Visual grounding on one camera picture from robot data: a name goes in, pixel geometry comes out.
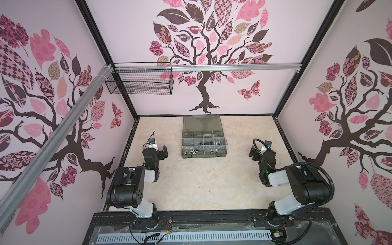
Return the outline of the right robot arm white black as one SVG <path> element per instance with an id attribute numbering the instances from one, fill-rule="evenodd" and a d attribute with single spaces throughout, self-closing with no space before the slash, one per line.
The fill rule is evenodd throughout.
<path id="1" fill-rule="evenodd" d="M 271 149 L 259 150 L 252 146 L 249 157 L 258 162 L 259 178 L 266 187 L 290 186 L 291 192 L 268 205 L 266 219 L 278 226 L 285 217 L 304 209 L 322 206 L 333 199 L 335 187 L 332 178 L 320 166 L 300 162 L 276 168 L 276 153 Z"/>

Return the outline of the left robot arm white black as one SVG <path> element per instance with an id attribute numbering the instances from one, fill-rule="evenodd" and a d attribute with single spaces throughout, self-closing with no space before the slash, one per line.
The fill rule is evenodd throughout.
<path id="1" fill-rule="evenodd" d="M 145 183 L 155 183 L 159 179 L 159 163 L 168 157 L 167 147 L 143 149 L 144 165 L 118 167 L 108 189 L 106 203 L 110 207 L 126 209 L 142 220 L 150 228 L 158 225 L 156 205 L 144 198 Z"/>

